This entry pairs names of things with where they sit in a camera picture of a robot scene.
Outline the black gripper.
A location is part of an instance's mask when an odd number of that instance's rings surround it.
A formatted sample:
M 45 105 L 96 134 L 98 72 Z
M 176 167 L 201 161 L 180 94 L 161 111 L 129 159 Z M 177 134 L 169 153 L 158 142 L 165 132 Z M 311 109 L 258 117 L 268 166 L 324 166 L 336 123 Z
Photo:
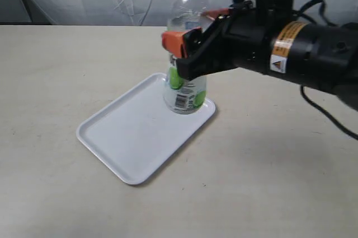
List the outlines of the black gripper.
M 282 28 L 282 17 L 273 10 L 266 14 L 262 18 L 251 0 L 204 11 L 200 18 L 213 21 L 205 31 L 165 31 L 162 46 L 176 58 L 178 75 L 189 81 L 231 70 L 232 65 L 267 74 L 271 42 Z

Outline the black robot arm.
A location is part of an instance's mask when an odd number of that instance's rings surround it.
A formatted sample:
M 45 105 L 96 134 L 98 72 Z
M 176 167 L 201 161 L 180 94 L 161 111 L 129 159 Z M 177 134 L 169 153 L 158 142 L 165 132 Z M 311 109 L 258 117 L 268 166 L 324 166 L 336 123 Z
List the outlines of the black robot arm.
M 251 1 L 208 12 L 212 24 L 166 31 L 162 45 L 186 80 L 244 68 L 337 96 L 357 108 L 357 26 L 298 21 L 298 13 L 270 12 L 260 22 Z

